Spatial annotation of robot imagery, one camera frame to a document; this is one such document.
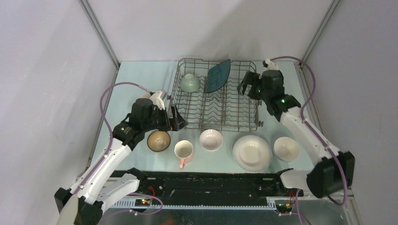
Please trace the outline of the yellow green mug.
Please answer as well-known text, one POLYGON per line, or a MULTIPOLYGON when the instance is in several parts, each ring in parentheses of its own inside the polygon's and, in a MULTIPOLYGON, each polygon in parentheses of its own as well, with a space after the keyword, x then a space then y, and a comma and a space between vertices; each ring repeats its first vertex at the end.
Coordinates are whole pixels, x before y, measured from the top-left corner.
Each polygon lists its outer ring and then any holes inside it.
POLYGON ((151 97, 151 94, 150 94, 150 93, 146 93, 146 94, 142 95, 140 98, 147 98, 147 99, 149 99, 150 97, 151 97))

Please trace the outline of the controller board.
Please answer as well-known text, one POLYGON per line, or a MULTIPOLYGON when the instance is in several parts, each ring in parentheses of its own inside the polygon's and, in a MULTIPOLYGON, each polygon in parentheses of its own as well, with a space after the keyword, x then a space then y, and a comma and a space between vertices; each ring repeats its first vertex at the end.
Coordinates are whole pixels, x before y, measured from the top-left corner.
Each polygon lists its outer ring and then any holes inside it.
POLYGON ((276 204, 276 212, 280 214, 290 214, 293 210, 293 204, 291 203, 277 203, 276 204))
POLYGON ((135 200, 135 207, 149 207, 152 204, 151 199, 136 199, 135 200))

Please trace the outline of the left controller board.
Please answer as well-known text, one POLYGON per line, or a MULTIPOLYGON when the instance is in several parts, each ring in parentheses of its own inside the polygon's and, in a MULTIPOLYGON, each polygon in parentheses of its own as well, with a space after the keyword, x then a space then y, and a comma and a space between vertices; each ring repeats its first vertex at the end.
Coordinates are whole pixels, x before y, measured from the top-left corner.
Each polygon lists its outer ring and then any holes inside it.
POLYGON ((151 199, 136 199, 135 200, 135 207, 149 207, 152 204, 151 199))

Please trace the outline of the teal square plate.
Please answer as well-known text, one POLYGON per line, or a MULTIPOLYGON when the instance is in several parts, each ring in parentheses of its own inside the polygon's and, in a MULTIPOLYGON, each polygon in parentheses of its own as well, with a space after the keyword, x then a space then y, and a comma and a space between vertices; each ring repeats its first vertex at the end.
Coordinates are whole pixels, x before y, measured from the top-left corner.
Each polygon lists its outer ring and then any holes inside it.
POLYGON ((221 89, 230 75, 231 60, 227 59, 209 69, 207 75, 206 93, 213 93, 221 89))

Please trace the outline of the pale green ceramic bowl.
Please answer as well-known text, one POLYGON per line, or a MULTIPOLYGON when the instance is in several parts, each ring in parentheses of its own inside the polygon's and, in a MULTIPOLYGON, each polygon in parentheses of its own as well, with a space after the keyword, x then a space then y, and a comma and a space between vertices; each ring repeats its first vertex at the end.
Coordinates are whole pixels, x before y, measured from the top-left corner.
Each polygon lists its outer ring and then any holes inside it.
POLYGON ((194 74, 186 74, 181 79, 180 88, 188 93, 196 92, 200 89, 200 80, 194 74))

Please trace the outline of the white ceramic bowl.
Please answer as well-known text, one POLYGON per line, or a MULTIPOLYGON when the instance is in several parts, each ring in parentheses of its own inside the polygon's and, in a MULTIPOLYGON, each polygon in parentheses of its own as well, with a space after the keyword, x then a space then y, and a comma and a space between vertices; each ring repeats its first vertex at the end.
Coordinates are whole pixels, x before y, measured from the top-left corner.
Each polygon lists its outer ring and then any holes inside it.
POLYGON ((274 153, 285 162, 293 162, 300 156, 299 144, 290 137, 280 137, 274 142, 274 153))

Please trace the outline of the white scalloped plate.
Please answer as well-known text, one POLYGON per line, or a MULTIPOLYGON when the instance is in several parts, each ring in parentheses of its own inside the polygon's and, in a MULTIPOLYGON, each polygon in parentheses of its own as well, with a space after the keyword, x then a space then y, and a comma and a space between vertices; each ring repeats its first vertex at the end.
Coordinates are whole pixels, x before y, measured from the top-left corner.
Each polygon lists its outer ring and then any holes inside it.
POLYGON ((250 173, 262 173, 272 162, 273 153, 270 145, 256 135, 246 135, 239 138, 232 149, 236 164, 250 173))

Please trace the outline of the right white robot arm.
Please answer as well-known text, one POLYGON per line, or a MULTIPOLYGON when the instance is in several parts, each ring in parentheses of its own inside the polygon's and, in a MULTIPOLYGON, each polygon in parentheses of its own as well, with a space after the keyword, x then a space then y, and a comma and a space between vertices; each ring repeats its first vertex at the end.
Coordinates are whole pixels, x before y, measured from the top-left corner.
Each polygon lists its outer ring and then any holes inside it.
POLYGON ((304 115, 299 101, 285 93, 283 85, 281 71, 266 70, 262 74, 247 71, 237 87, 240 95, 244 95, 246 88, 250 87, 247 96, 265 103, 268 113, 293 133, 313 164, 309 172, 295 169, 281 171, 280 179, 273 183, 274 192, 285 196, 292 188, 302 189, 323 198, 342 191, 341 205, 344 205, 348 200, 348 188, 352 185, 355 156, 333 145, 304 115))

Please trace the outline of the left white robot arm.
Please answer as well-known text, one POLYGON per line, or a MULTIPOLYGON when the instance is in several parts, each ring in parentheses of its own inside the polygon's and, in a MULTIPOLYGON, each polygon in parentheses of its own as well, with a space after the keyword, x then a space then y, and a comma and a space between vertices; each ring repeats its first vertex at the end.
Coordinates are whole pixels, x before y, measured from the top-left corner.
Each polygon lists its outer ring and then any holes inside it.
POLYGON ((162 100, 139 98, 131 113, 115 126, 108 147, 97 161, 68 189, 60 188, 54 197, 59 210, 59 225, 96 225, 103 214, 117 201, 129 194, 143 195, 148 182, 127 173, 106 186, 117 166, 144 139, 146 132, 179 131, 187 125, 175 106, 169 117, 162 100))

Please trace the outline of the brown rimmed tan bowl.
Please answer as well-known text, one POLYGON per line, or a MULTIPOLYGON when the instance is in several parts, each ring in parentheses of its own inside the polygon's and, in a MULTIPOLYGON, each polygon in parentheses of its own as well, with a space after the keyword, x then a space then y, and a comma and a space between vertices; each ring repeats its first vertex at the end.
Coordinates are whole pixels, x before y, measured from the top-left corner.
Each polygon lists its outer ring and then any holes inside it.
POLYGON ((161 152, 166 150, 171 143, 170 135, 165 131, 153 131, 147 139, 147 146, 151 151, 161 152))

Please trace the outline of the pink white bowl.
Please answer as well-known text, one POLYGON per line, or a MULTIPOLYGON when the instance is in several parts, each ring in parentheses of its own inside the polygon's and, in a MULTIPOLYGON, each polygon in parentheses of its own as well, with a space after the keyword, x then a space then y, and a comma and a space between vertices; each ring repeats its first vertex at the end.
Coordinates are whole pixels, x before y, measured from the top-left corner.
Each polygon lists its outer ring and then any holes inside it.
POLYGON ((223 136, 217 130, 207 129, 201 133, 199 143, 201 147, 207 151, 216 151, 220 149, 223 144, 223 136))

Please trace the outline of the right controller board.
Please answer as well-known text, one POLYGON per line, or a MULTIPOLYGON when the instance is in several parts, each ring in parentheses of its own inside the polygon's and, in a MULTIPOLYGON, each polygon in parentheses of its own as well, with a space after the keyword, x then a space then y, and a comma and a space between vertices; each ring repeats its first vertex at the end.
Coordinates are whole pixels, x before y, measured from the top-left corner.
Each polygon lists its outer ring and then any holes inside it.
POLYGON ((290 214, 293 210, 293 204, 291 203, 277 203, 276 204, 276 212, 280 214, 290 214))

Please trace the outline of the pink mug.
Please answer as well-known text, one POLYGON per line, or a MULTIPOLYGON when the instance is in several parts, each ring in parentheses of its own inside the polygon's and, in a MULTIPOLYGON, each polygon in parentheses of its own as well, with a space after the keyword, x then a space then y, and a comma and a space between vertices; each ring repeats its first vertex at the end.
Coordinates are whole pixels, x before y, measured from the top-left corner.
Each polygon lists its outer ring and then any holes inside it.
POLYGON ((179 168, 184 169, 185 165, 190 163, 194 157, 194 147, 190 141, 179 141, 174 148, 174 153, 179 160, 179 168))

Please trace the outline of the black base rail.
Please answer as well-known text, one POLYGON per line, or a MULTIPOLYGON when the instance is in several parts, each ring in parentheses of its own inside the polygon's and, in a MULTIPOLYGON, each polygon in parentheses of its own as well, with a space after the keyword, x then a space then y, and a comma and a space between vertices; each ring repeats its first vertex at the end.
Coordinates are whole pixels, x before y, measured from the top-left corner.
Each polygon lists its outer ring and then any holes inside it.
POLYGON ((132 174, 139 179, 138 191, 155 194, 165 206, 268 206, 271 197, 290 197, 276 173, 156 172, 131 168, 112 177, 132 174))

